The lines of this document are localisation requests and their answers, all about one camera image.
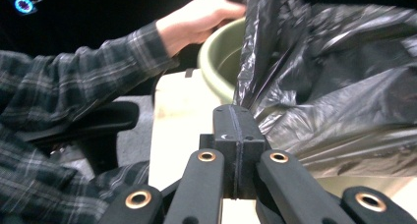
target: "brass grommet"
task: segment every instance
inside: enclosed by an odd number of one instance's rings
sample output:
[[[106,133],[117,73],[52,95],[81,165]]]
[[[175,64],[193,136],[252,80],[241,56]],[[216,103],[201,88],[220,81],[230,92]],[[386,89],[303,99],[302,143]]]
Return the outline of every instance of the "brass grommet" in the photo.
[[[275,152],[272,153],[270,155],[270,159],[272,159],[272,161],[274,162],[278,162],[278,163],[286,163],[288,162],[288,156],[283,154],[283,153],[279,153],[279,152]]]
[[[212,152],[201,152],[199,159],[203,162],[212,162],[215,159],[215,154]]]
[[[376,212],[384,212],[387,210],[387,205],[377,196],[366,193],[358,193],[355,198],[359,204],[370,210]]]
[[[141,201],[135,201],[134,198],[136,196],[142,196],[143,200]],[[131,209],[138,209],[141,207],[144,207],[150,203],[151,200],[151,194],[148,191],[140,190],[135,193],[131,193],[128,197],[126,197],[126,206],[128,206]]]

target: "chair armrest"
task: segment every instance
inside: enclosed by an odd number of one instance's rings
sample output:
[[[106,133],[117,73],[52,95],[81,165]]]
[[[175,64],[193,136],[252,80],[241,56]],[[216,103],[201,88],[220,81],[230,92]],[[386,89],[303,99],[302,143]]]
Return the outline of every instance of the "chair armrest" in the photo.
[[[139,106],[136,103],[115,101],[94,109],[66,129],[56,127],[34,133],[18,132],[18,136],[24,141],[44,146],[107,134],[117,134],[121,131],[133,129],[138,123],[139,114]]]

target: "blue light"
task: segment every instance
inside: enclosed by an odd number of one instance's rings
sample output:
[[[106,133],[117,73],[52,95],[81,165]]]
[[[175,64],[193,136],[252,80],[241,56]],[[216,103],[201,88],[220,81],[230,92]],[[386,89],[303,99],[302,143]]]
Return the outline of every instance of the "blue light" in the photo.
[[[28,14],[33,11],[33,4],[30,0],[16,0],[15,8],[23,14]]]

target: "person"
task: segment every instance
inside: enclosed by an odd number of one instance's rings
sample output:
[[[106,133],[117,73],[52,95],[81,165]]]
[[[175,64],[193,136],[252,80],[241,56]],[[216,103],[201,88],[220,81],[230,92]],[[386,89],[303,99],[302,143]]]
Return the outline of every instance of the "person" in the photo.
[[[202,43],[225,20],[243,17],[245,6],[227,0],[194,0],[98,49],[36,56],[0,52],[0,222],[96,223],[117,194],[147,180],[148,164],[109,171],[88,181],[48,160],[17,131],[68,125],[103,102],[161,71],[175,56]]]

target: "white surface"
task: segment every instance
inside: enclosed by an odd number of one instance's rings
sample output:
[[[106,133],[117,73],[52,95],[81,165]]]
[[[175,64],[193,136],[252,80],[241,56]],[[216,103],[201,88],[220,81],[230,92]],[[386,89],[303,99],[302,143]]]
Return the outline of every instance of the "white surface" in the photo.
[[[200,70],[160,79],[155,94],[149,184],[163,190],[183,175],[200,134],[212,134],[212,110],[220,105]]]

